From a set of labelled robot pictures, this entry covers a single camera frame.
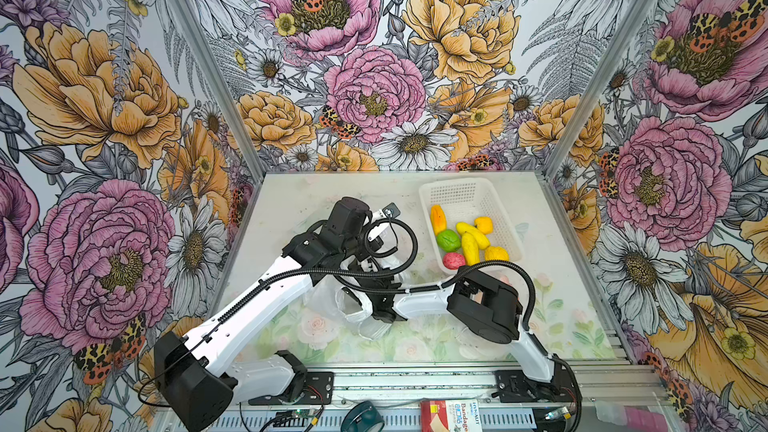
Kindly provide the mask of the translucent white plastic bag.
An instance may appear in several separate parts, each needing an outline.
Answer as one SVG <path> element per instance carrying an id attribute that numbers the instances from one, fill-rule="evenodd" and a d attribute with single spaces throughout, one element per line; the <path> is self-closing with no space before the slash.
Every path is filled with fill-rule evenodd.
<path id="1" fill-rule="evenodd" d="M 362 267 L 352 256 L 341 262 L 341 268 L 366 274 L 398 270 L 399 274 L 394 277 L 402 282 L 404 270 L 410 266 L 412 260 L 406 259 L 399 252 L 398 257 L 402 260 L 398 267 Z M 394 323 L 380 322 L 372 317 L 372 303 L 366 292 L 355 289 L 355 286 L 363 288 L 359 285 L 360 279 L 375 278 L 327 276 L 304 296 L 302 304 L 310 311 L 346 326 L 363 339 L 373 341 L 382 338 Z"/>

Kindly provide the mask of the orange toy fruit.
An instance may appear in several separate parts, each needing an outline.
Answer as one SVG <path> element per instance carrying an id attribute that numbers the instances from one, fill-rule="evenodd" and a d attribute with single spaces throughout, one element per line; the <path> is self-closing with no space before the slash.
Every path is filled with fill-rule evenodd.
<path id="1" fill-rule="evenodd" d="M 447 229 L 447 219 L 443 208 L 438 205 L 432 205 L 430 208 L 430 223 L 435 236 Z"/>

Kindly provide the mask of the green toy fruit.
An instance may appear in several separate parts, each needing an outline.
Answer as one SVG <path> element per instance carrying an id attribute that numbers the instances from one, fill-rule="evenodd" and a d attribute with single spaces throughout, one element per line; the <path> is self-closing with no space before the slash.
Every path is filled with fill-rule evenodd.
<path id="1" fill-rule="evenodd" d="M 445 253 L 453 253 L 461 248 L 461 236 L 450 229 L 442 230 L 436 235 L 436 243 Z"/>

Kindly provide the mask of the pink toy fruit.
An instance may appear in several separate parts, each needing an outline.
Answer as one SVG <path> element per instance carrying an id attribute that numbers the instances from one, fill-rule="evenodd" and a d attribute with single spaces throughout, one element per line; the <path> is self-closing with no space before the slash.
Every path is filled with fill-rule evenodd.
<path id="1" fill-rule="evenodd" d="M 448 270 L 458 270 L 467 264 L 467 261 L 462 253 L 449 252 L 442 258 L 442 265 Z"/>

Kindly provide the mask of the yellow toy banana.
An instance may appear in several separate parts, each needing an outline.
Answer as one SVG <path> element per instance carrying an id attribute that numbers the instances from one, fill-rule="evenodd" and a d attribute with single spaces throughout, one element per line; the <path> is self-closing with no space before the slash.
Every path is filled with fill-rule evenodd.
<path id="1" fill-rule="evenodd" d="M 484 233 L 482 233 L 479 229 L 477 229 L 476 227 L 468 223 L 458 222 L 456 224 L 456 231 L 460 235 L 468 234 L 469 236 L 471 236 L 477 242 L 478 248 L 480 250 L 485 250 L 490 246 L 490 240 L 488 239 L 488 237 Z"/>
<path id="2" fill-rule="evenodd" d="M 468 266 L 472 266 L 480 262 L 479 244 L 471 233 L 464 233 L 461 236 L 461 248 L 465 263 Z"/>

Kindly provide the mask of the small yellow toy fruit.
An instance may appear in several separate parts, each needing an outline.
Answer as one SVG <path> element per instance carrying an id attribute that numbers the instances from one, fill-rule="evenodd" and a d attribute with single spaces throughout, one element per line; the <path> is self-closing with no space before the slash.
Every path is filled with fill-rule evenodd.
<path id="1" fill-rule="evenodd" d="M 484 235 L 494 232 L 494 223 L 490 217 L 482 216 L 474 220 L 474 227 Z"/>

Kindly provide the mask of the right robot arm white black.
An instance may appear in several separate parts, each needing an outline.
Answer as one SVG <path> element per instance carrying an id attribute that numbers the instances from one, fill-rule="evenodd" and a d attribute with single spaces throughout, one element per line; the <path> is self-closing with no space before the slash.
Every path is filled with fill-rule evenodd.
<path id="1" fill-rule="evenodd" d="M 474 337 L 503 347 L 517 363 L 514 370 L 496 374 L 494 396 L 503 403 L 564 402 L 582 399 L 569 365 L 548 352 L 530 328 L 535 288 L 519 266 L 499 263 L 522 274 L 529 286 L 522 304 L 513 286 L 486 274 L 481 266 L 462 266 L 458 275 L 443 282 L 408 288 L 391 277 L 362 278 L 357 292 L 372 305 L 371 317 L 384 323 L 410 321 L 422 316 L 449 315 Z"/>

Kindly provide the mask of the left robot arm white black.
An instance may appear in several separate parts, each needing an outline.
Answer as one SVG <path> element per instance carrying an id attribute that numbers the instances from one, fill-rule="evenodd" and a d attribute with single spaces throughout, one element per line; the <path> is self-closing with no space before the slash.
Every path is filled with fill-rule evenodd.
<path id="1" fill-rule="evenodd" d="M 283 309 L 325 277 L 346 275 L 381 248 L 371 231 L 400 214 L 393 203 L 378 211 L 356 198 L 338 200 L 330 216 L 294 236 L 247 290 L 224 309 L 186 332 L 169 332 L 154 347 L 154 382 L 165 404 L 189 431 L 211 426 L 232 404 L 268 398 L 299 400 L 306 368 L 286 350 L 249 366 L 237 356 Z"/>

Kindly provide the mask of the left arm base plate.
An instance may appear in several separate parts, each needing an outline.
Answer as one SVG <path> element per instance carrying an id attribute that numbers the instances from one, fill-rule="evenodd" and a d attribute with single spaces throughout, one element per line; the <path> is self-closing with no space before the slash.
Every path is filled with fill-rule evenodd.
<path id="1" fill-rule="evenodd" d="M 302 381 L 294 379 L 288 389 L 278 396 L 249 399 L 250 406 L 266 405 L 330 405 L 333 398 L 335 374 L 333 372 L 307 372 Z"/>

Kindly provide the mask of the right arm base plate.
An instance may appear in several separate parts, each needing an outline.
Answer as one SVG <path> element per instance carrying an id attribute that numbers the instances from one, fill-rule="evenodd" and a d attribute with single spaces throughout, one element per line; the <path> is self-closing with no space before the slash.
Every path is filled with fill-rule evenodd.
<path id="1" fill-rule="evenodd" d="M 571 403 L 580 394 L 571 375 L 562 368 L 556 368 L 550 381 L 535 381 L 521 370 L 498 370 L 494 372 L 496 391 L 493 397 L 502 403 Z"/>

